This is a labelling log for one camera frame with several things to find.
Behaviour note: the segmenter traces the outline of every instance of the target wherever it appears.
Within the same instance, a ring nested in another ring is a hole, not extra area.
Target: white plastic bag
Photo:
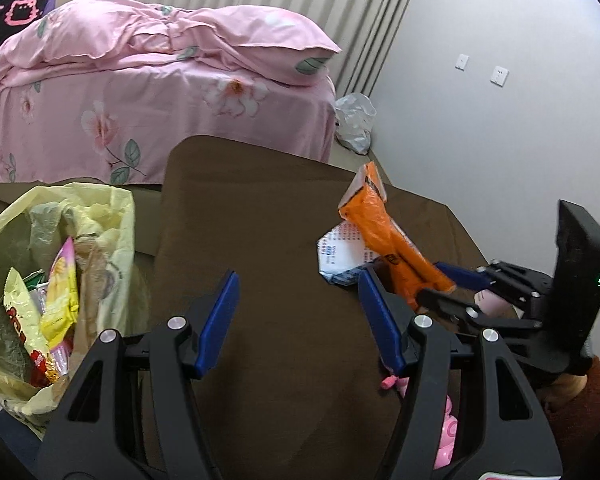
[[[376,109],[362,94],[349,94],[336,101],[336,138],[345,148],[366,155],[371,147],[371,129]]]

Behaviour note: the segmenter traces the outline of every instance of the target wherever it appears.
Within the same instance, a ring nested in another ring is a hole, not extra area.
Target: yellow plastic bag
[[[98,270],[104,286],[97,291],[94,331],[144,332],[149,297],[133,264],[134,223],[133,197],[125,189],[73,183],[30,190],[0,215],[0,297],[11,267],[23,276],[38,269],[48,272],[71,236],[76,243],[93,244],[102,263]],[[93,291],[87,296],[93,304]],[[31,371],[32,362],[0,304],[0,405],[41,438],[68,377],[40,389],[27,383]]]

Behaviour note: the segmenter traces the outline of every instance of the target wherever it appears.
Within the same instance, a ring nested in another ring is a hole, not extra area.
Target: white wall
[[[411,0],[371,98],[389,178],[446,203],[487,258],[552,273],[560,198],[600,222],[596,0]]]

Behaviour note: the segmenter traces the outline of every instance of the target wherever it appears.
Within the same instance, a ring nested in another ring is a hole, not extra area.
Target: metal screw
[[[493,328],[485,328],[482,331],[482,337],[490,343],[496,342],[500,338],[498,333]]]
[[[100,334],[100,341],[102,341],[103,343],[111,343],[117,336],[118,334],[115,330],[107,328],[106,330],[103,330]]]
[[[416,319],[414,319],[413,322],[420,328],[429,328],[431,325],[433,325],[431,318],[424,315],[416,316]]]
[[[170,320],[168,320],[167,322],[167,326],[169,328],[171,328],[171,330],[180,330],[181,328],[183,328],[185,325],[187,324],[187,320],[184,319],[182,316],[175,316],[172,317]]]

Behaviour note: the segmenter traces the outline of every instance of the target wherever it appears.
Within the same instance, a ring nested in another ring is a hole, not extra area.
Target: yellow snack bag
[[[78,308],[74,241],[67,238],[49,272],[46,310],[40,320],[40,331],[50,349],[62,343],[68,330],[75,324]]]

